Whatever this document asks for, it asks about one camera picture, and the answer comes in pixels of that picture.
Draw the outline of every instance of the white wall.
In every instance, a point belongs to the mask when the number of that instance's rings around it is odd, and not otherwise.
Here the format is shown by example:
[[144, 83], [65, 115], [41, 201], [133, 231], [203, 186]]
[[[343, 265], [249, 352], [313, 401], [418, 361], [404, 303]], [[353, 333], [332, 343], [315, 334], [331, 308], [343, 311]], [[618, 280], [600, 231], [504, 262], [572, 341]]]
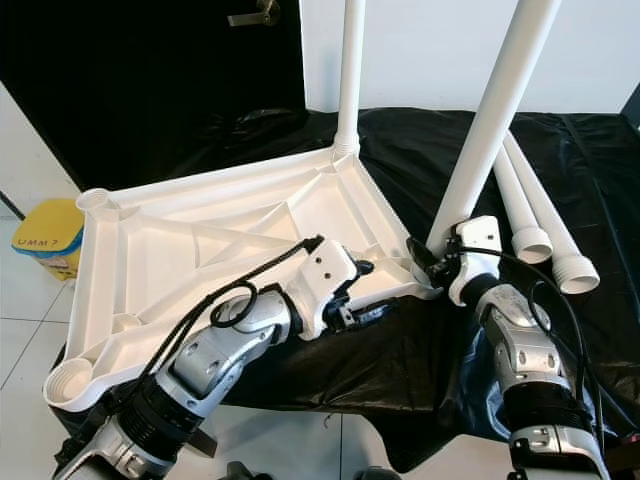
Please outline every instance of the white wall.
[[47, 198], [75, 198], [80, 193], [2, 83], [0, 190], [24, 214]]
[[[360, 103], [475, 110], [515, 0], [369, 0]], [[344, 0], [300, 0], [308, 108], [338, 106]], [[638, 0], [564, 0], [521, 111], [618, 113], [640, 81]]]

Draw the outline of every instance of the white plastic pipe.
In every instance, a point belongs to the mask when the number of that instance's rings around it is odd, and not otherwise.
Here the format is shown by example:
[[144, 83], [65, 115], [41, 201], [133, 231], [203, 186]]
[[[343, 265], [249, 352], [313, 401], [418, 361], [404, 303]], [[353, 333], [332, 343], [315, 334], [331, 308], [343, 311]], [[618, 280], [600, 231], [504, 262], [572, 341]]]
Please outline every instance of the white plastic pipe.
[[580, 253], [576, 242], [511, 132], [507, 132], [504, 138], [504, 147], [533, 213], [540, 226], [551, 238], [553, 276], [560, 290], [569, 294], [593, 290], [600, 283], [598, 272], [591, 260]]
[[493, 173], [496, 175], [513, 232], [513, 251], [520, 260], [527, 263], [544, 262], [553, 252], [551, 240], [547, 232], [538, 225], [507, 152], [502, 146], [498, 150]]
[[453, 225], [478, 201], [551, 29], [560, 0], [520, 0], [438, 209], [427, 248], [438, 258]]
[[334, 154], [337, 157], [357, 152], [360, 148], [358, 105], [365, 4], [365, 0], [346, 0], [344, 7], [340, 111], [338, 112], [338, 131], [334, 138]]

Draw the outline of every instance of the yellow container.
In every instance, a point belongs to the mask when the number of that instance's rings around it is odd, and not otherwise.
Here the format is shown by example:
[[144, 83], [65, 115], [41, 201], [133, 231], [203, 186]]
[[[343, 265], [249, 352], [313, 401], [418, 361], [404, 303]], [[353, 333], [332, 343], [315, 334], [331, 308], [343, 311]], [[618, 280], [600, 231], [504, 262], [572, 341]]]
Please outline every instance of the yellow container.
[[35, 258], [60, 280], [76, 278], [83, 226], [84, 215], [74, 200], [46, 200], [24, 219], [11, 246]]

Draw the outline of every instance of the tiled floor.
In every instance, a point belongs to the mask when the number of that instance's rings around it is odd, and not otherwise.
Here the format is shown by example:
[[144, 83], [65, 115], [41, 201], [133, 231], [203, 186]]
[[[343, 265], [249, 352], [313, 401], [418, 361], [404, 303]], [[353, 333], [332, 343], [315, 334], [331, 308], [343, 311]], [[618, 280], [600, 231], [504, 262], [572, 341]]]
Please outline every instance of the tiled floor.
[[[66, 338], [73, 291], [11, 250], [17, 225], [0, 218], [0, 478], [40, 480], [50, 478], [65, 438], [41, 388]], [[184, 449], [169, 479], [219, 479], [233, 460], [276, 480], [350, 480], [368, 465], [388, 467], [381, 438], [358, 416], [224, 406], [206, 423], [219, 442], [216, 458]], [[509, 471], [504, 445], [462, 436], [403, 477], [499, 479]]]

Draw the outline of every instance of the black plastic sheet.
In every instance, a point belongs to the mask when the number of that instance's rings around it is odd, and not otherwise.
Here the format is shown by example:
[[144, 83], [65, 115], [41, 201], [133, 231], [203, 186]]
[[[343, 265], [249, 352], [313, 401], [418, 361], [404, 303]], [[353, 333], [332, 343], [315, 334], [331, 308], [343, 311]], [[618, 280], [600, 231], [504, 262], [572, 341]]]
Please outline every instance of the black plastic sheet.
[[[175, 176], [328, 146], [337, 120], [335, 114], [277, 110], [233, 121], [212, 118], [194, 131]], [[421, 240], [472, 118], [470, 112], [405, 108], [360, 114], [360, 159]], [[617, 115], [518, 114], [511, 128], [600, 273], [597, 290], [570, 300], [603, 387], [609, 434], [626, 436], [640, 424], [640, 138]], [[493, 177], [476, 213], [498, 217], [509, 251], [511, 232]], [[528, 287], [531, 277], [503, 267], [505, 278]], [[549, 274], [550, 264], [542, 270]], [[540, 303], [559, 336], [574, 346], [557, 299], [541, 291]], [[563, 353], [571, 373], [571, 354]], [[270, 349], [245, 369], [225, 402], [362, 414], [381, 433], [391, 464], [403, 472], [460, 433], [506, 438], [492, 355], [471, 312], [445, 297], [404, 297], [386, 318], [361, 331]], [[64, 422], [67, 414], [57, 413]]]

